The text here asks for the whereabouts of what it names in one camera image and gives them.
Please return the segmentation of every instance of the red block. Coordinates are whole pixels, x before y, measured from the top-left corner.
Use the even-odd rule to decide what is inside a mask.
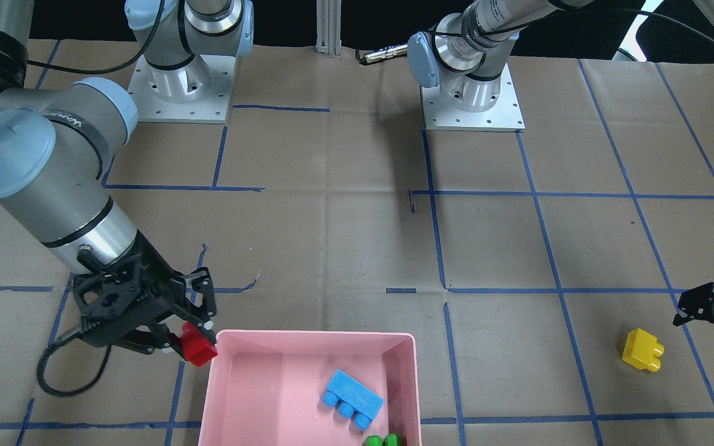
[[[186,322],[183,325],[183,333],[181,334],[181,350],[187,361],[192,362],[195,366],[209,362],[216,356],[216,345],[211,344],[203,333],[200,333],[195,324]]]

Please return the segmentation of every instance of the metal post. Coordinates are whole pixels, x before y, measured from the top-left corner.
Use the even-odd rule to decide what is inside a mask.
[[[317,0],[317,11],[315,50],[340,58],[340,0]]]

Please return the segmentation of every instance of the light blue joint cap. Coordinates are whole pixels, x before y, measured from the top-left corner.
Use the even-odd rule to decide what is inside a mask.
[[[56,132],[32,107],[0,113],[0,198],[25,188],[48,163]]]
[[[161,19],[175,11],[178,0],[164,0],[164,11]],[[159,0],[125,0],[125,17],[128,18],[128,28],[142,31],[153,26],[156,14],[159,12]]]
[[[434,51],[428,43],[428,36],[422,31],[409,38],[407,45],[409,69],[420,87],[432,88],[439,85],[439,69]]]
[[[110,79],[105,78],[87,78],[82,79],[79,82],[73,82],[73,85],[82,84],[88,85],[88,87],[93,87],[100,91],[101,94],[106,96],[117,111],[120,112],[120,117],[123,118],[125,124],[125,141],[123,145],[128,143],[131,139],[131,132],[134,131],[136,127],[136,121],[139,118],[138,112],[136,110],[136,104],[134,100],[131,99],[131,94],[128,91],[123,90],[123,87],[117,85],[115,82],[110,81]]]
[[[242,17],[241,40],[236,49],[236,57],[246,57],[252,53],[252,37],[255,34],[255,20],[252,14],[252,2],[244,0],[244,17]]]

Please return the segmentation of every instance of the green block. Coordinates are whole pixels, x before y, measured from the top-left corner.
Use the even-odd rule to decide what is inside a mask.
[[[365,438],[365,446],[382,446],[382,437],[379,435],[371,435]]]
[[[402,438],[398,434],[391,434],[385,438],[385,446],[402,446]]]

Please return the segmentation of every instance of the metal mounting plate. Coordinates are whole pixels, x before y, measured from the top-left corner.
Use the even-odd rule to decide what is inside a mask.
[[[212,85],[206,96],[192,102],[165,102],[153,92],[150,70],[144,56],[136,62],[128,93],[139,110],[139,122],[190,122],[226,124],[231,105],[236,59],[230,56],[202,56],[211,71]]]
[[[498,102],[485,112],[471,113],[452,107],[439,93],[439,87],[420,87],[427,130],[466,130],[472,132],[516,132],[525,128],[508,65],[501,74]]]

